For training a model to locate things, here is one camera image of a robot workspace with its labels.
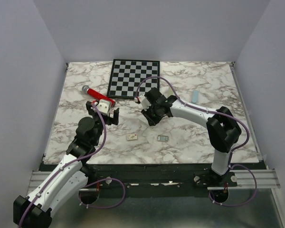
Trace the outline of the grey staple strip tray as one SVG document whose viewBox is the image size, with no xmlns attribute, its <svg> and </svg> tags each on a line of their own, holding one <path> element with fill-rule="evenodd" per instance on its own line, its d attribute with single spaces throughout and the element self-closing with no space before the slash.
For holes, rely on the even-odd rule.
<svg viewBox="0 0 285 228">
<path fill-rule="evenodd" d="M 159 142 L 167 142 L 169 140 L 169 137 L 166 135 L 158 135 L 157 141 Z"/>
</svg>

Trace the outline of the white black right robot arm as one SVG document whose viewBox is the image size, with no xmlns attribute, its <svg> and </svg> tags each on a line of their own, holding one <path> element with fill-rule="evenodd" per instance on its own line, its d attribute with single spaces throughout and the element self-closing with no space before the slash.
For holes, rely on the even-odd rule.
<svg viewBox="0 0 285 228">
<path fill-rule="evenodd" d="M 175 95 L 165 97 L 155 87 L 146 94 L 140 95 L 137 102 L 142 105 L 141 113 L 147 119 L 149 126 L 157 125 L 163 117 L 167 116 L 182 118 L 205 127 L 210 144 L 214 148 L 209 181 L 214 186 L 220 186 L 226 181 L 231 149 L 242 133 L 228 108 L 222 106 L 218 110 L 207 110 L 198 105 L 182 102 Z"/>
</svg>

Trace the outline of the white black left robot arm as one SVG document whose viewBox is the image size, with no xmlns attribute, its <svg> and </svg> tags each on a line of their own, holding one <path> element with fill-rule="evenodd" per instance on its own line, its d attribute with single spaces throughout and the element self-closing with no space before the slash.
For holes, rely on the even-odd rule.
<svg viewBox="0 0 285 228">
<path fill-rule="evenodd" d="M 65 155 L 46 179 L 26 197 L 13 203 L 13 221 L 20 228 L 48 228 L 57 211 L 79 191 L 95 184 L 94 171 L 86 162 L 104 146 L 107 125 L 119 124 L 119 109 L 110 116 L 111 103 L 101 99 L 87 102 L 89 116 L 80 119 L 76 135 Z"/>
</svg>

